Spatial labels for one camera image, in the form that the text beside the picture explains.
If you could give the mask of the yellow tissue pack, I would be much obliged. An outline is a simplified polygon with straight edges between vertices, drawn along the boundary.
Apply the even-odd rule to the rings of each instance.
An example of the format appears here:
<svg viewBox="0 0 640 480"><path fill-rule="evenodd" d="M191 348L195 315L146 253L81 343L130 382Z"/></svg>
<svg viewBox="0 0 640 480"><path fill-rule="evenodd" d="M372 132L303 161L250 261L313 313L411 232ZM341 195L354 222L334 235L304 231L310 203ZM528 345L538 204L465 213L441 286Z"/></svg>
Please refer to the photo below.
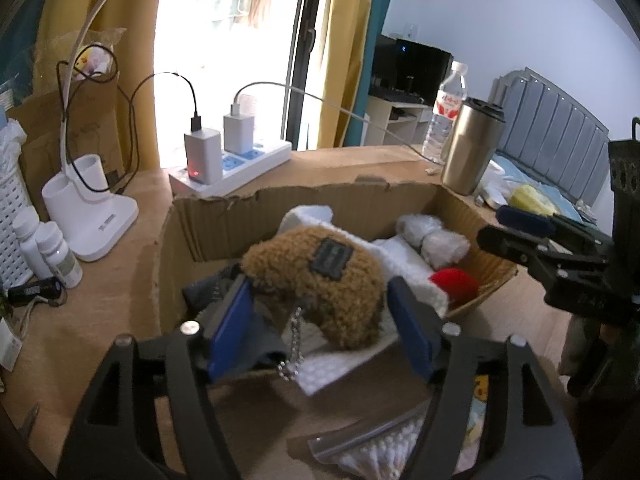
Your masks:
<svg viewBox="0 0 640 480"><path fill-rule="evenodd" d="M513 208L546 217L560 213L559 208L555 206L555 203L550 198L530 184L519 185L511 194L508 204Z"/></svg>

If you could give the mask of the white pill bottle right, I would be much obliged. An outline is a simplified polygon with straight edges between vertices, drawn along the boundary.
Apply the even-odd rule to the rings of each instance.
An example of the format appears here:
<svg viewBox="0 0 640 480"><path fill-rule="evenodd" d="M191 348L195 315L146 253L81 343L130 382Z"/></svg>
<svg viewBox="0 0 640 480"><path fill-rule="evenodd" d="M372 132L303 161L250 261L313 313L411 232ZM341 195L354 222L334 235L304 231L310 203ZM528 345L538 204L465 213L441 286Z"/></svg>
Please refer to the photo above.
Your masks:
<svg viewBox="0 0 640 480"><path fill-rule="evenodd" d="M37 248L54 276L66 289L79 285L82 269L54 221L43 223L36 233Z"/></svg>

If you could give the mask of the white woven plastic basket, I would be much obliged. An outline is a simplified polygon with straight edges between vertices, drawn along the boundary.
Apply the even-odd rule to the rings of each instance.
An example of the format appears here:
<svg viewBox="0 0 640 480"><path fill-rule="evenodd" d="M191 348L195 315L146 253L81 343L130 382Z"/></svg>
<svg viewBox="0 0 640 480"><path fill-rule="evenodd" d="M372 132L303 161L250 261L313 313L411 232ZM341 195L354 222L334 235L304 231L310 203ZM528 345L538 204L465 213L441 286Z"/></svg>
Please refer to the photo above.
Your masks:
<svg viewBox="0 0 640 480"><path fill-rule="evenodd" d="M25 284L34 275L12 228L17 213L32 204L19 166L1 178L0 192L1 285L12 288Z"/></svg>

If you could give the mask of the white power strip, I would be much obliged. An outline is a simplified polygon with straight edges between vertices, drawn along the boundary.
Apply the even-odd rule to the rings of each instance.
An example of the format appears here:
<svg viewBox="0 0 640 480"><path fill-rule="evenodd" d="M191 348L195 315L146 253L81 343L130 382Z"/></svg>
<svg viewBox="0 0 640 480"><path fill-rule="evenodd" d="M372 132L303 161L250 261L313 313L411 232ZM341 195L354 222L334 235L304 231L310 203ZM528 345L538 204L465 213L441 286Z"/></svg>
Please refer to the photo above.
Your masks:
<svg viewBox="0 0 640 480"><path fill-rule="evenodd" d="M222 178L214 184L204 184L191 179L186 169L168 174L173 196L195 196L197 198L224 197L236 192L291 159L292 144L275 140L267 144L255 144L245 154L222 152Z"/></svg>

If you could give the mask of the brown fuzzy plush pouch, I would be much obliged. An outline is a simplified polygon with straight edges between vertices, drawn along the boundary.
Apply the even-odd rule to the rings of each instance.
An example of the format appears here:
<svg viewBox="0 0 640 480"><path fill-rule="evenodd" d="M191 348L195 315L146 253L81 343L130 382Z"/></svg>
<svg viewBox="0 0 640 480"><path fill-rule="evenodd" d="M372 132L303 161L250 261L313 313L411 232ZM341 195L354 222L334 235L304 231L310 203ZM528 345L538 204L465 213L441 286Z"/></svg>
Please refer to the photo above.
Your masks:
<svg viewBox="0 0 640 480"><path fill-rule="evenodd" d="M271 307L318 327L341 350L360 350L380 338L385 280L366 248L324 226L296 226L252 246L242 272Z"/></svg>

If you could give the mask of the clear water bottle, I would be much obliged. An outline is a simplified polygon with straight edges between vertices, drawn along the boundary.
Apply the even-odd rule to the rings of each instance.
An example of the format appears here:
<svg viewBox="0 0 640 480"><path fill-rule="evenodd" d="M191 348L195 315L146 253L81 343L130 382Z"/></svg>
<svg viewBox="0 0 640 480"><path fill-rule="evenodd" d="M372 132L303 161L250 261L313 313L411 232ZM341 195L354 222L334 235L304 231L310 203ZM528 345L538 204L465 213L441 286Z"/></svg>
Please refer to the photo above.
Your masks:
<svg viewBox="0 0 640 480"><path fill-rule="evenodd" d="M431 121L422 146L422 155L436 165L444 163L442 149L468 95L465 80L467 71L466 64L452 61L450 73L442 81L436 94Z"/></svg>

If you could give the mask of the yellow curtain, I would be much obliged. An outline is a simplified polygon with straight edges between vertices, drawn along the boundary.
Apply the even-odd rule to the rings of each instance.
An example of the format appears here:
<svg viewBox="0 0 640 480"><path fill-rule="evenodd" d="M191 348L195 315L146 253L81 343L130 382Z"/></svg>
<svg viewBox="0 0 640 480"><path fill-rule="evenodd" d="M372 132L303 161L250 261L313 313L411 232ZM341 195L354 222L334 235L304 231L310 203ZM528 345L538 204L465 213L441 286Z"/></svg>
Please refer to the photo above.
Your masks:
<svg viewBox="0 0 640 480"><path fill-rule="evenodd" d="M90 6L98 0L44 0L38 27L40 40L76 35ZM355 107L362 115L366 108L371 53L378 34L369 26L373 0L326 0L326 80L323 96L342 107ZM111 0L96 22L99 28L124 26L132 37L118 58L130 75L142 76L151 70L151 25L158 0Z"/></svg>

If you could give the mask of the white desk lamp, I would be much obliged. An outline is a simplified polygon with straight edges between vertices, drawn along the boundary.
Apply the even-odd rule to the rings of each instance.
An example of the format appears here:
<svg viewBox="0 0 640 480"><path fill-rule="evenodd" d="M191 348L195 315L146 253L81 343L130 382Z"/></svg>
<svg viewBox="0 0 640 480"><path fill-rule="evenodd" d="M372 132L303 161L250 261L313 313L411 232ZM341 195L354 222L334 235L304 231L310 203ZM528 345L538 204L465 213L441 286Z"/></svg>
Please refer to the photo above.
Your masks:
<svg viewBox="0 0 640 480"><path fill-rule="evenodd" d="M87 13L70 50L62 82L61 171L43 185L41 191L50 219L61 229L70 250L85 262L106 256L132 226L139 212L135 200L117 195L107 187L99 155L87 154L71 159L66 154L76 58L90 25L106 2L98 0Z"/></svg>

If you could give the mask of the grey bed headboard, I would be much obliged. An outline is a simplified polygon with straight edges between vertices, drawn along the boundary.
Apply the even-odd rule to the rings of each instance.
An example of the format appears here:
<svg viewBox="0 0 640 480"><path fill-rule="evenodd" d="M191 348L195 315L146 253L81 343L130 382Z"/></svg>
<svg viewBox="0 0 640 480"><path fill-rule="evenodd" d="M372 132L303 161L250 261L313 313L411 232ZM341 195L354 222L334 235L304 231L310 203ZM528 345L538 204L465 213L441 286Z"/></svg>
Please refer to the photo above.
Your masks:
<svg viewBox="0 0 640 480"><path fill-rule="evenodd" d="M497 153L571 202L593 205L608 175L608 128L528 67L496 79L490 99L506 121Z"/></svg>

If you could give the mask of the black flashlight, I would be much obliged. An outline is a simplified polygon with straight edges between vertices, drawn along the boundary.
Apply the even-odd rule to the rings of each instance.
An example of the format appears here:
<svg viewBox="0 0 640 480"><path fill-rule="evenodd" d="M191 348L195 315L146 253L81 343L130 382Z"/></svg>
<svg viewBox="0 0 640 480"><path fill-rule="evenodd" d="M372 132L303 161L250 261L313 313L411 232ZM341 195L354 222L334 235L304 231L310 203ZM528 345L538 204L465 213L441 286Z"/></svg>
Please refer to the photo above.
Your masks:
<svg viewBox="0 0 640 480"><path fill-rule="evenodd" d="M34 300L51 307L61 307L66 303L66 289L55 276L52 276L12 287L6 292L6 301L12 307L26 307Z"/></svg>

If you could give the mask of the red plush ball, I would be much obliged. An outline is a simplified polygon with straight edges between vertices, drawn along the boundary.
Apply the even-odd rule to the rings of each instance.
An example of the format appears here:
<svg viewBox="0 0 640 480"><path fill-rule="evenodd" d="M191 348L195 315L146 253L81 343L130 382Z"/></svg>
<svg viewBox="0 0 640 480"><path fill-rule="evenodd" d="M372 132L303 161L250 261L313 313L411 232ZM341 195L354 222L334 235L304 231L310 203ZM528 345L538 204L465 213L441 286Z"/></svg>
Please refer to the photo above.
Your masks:
<svg viewBox="0 0 640 480"><path fill-rule="evenodd" d="M480 293L478 281L458 268L440 269L430 276L430 281L446 292L450 310L467 304Z"/></svg>

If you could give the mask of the white bubble wrap roll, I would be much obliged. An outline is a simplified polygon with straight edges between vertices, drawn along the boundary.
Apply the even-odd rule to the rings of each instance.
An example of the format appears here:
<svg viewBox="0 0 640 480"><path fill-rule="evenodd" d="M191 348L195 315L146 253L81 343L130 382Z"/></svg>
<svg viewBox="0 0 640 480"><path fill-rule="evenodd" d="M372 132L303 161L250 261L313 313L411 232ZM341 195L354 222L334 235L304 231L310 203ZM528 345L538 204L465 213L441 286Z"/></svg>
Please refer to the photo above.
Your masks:
<svg viewBox="0 0 640 480"><path fill-rule="evenodd" d="M434 270L454 266L471 249L464 235L446 229L442 220L428 214L401 216L396 222L396 233Z"/></svg>

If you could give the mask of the white textured towel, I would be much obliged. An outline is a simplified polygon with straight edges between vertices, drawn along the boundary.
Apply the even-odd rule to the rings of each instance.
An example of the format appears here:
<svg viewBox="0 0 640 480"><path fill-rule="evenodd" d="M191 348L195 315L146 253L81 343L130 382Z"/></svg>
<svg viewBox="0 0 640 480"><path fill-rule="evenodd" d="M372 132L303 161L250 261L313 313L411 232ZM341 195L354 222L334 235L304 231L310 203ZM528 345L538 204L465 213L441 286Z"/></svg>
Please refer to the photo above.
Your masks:
<svg viewBox="0 0 640 480"><path fill-rule="evenodd" d="M401 236L395 235L388 240L367 242L334 226L332 220L333 210L329 206L297 206L285 214L278 232L282 234L296 226L323 226L343 234L375 256L382 266L386 281L400 276L422 304L433 307L438 316L444 316L447 313L449 297L431 281L434 271ZM378 341L367 348L355 351L337 349L326 341L317 326L303 321L300 323L303 359L299 363L294 382L306 396L313 396L332 382L336 382L355 368L370 361L397 339L397 328L387 308L382 312Z"/></svg>

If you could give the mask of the black monitor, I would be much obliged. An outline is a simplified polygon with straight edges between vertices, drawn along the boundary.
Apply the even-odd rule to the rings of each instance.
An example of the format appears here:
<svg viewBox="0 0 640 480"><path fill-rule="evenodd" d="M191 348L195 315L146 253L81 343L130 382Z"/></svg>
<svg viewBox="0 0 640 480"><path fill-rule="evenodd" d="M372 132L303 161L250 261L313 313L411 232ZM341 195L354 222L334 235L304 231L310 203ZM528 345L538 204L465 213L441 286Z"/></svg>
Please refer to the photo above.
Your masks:
<svg viewBox="0 0 640 480"><path fill-rule="evenodd" d="M378 36L369 94L390 102L432 106L452 54L411 40Z"/></svg>

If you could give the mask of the white pill bottle left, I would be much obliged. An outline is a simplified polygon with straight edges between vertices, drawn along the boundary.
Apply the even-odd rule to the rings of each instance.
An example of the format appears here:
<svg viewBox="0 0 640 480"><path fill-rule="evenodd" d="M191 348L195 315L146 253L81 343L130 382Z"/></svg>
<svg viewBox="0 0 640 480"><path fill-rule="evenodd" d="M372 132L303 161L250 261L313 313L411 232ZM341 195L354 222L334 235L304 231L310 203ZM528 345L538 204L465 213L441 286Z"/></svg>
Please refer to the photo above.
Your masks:
<svg viewBox="0 0 640 480"><path fill-rule="evenodd" d="M52 278L53 273L42 258L36 243L36 234L42 222L34 206L21 208L12 221L12 229L18 240L18 246L32 273L38 280Z"/></svg>

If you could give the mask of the white pill bottle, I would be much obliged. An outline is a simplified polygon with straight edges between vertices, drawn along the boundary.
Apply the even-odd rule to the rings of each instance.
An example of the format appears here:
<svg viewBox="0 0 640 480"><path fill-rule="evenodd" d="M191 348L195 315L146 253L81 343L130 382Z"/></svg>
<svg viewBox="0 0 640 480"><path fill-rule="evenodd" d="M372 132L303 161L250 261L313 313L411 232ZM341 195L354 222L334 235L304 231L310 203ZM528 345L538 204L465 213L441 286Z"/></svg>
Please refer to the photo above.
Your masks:
<svg viewBox="0 0 640 480"><path fill-rule="evenodd" d="M52 278L53 273L42 258L36 243L36 234L42 222L34 206L21 208L12 221L12 229L18 240L18 246L32 273L38 280Z"/></svg>
<svg viewBox="0 0 640 480"><path fill-rule="evenodd" d="M54 276L66 289L79 285L82 269L54 221L43 223L36 233L37 248Z"/></svg>

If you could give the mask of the steel travel tumbler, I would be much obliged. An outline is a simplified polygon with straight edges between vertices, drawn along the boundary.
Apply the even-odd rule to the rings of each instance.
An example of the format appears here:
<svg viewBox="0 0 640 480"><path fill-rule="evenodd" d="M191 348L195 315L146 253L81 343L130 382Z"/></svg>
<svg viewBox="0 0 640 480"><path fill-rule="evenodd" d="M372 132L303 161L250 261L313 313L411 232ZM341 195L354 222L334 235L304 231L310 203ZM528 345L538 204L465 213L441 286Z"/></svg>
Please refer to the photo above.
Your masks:
<svg viewBox="0 0 640 480"><path fill-rule="evenodd" d="M460 195L471 195L480 183L506 128L501 106L467 98L448 141L442 184Z"/></svg>

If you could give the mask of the cartoon tissue packet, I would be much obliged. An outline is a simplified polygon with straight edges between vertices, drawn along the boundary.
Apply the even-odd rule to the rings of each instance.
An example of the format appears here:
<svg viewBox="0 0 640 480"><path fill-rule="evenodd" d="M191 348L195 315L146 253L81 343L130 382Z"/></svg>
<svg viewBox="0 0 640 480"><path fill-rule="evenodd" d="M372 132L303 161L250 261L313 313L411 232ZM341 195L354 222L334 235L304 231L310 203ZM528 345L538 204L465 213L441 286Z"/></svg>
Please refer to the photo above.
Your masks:
<svg viewBox="0 0 640 480"><path fill-rule="evenodd" d="M487 401L489 389L489 376L476 375L474 380L474 390L469 411L468 424L466 425L465 437L462 448L466 450L480 442L484 429Z"/></svg>

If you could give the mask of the teal curtain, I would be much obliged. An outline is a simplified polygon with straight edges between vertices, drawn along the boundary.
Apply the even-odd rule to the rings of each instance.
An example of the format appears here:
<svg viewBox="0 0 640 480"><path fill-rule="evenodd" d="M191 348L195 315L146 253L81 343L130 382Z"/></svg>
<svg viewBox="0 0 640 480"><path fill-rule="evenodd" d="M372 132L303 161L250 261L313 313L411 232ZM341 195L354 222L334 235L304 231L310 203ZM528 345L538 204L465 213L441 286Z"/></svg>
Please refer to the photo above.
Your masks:
<svg viewBox="0 0 640 480"><path fill-rule="evenodd" d="M26 55L38 40L38 27L44 0L1 0L1 70L2 73L30 75L32 66ZM369 26L378 33L386 17L390 0L373 0ZM371 53L371 72L374 44Z"/></svg>

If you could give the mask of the cotton swab zip bag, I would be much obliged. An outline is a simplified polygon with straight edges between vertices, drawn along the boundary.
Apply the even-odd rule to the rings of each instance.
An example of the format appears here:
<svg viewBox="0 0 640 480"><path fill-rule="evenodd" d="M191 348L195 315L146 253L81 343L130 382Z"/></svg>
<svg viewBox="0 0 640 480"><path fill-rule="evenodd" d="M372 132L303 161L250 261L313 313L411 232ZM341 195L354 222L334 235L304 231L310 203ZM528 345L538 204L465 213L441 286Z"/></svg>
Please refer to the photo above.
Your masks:
<svg viewBox="0 0 640 480"><path fill-rule="evenodd" d="M416 446L430 400L393 410L308 440L314 460L363 479L399 479Z"/></svg>

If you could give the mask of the brown cardboard box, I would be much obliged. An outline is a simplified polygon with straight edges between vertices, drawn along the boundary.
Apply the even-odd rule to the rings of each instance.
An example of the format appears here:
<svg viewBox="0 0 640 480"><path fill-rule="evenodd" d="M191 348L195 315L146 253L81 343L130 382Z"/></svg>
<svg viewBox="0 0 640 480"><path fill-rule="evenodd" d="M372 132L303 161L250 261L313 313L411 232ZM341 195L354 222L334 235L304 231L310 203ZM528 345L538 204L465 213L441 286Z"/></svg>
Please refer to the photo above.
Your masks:
<svg viewBox="0 0 640 480"><path fill-rule="evenodd" d="M436 184L360 179L314 188L263 188L246 197L181 197L168 211L157 246L153 301L162 333L171 333L186 318L184 286L231 266L250 246L276 236L285 214L303 205L331 207L334 226L367 242L391 238L397 219L405 214L435 216L446 229L464 235L471 249L458 267L477 279L480 294L443 316L452 322L459 323L516 273L514 263L483 252L476 244L481 228L497 225L495 217ZM256 370L235 377L273 374L277 376L277 371Z"/></svg>

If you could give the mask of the black scissors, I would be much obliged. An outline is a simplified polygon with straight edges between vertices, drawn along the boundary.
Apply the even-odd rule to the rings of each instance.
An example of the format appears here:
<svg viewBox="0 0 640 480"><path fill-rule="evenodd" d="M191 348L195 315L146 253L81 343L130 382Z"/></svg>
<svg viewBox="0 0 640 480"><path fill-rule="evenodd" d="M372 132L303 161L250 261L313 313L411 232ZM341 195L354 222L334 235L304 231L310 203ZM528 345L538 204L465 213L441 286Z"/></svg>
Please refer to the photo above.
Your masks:
<svg viewBox="0 0 640 480"><path fill-rule="evenodd" d="M24 422L21 424L21 426L18 427L18 433L26 442L29 441L32 430L35 427L35 422L39 414L39 410L40 405L36 403L27 413Z"/></svg>

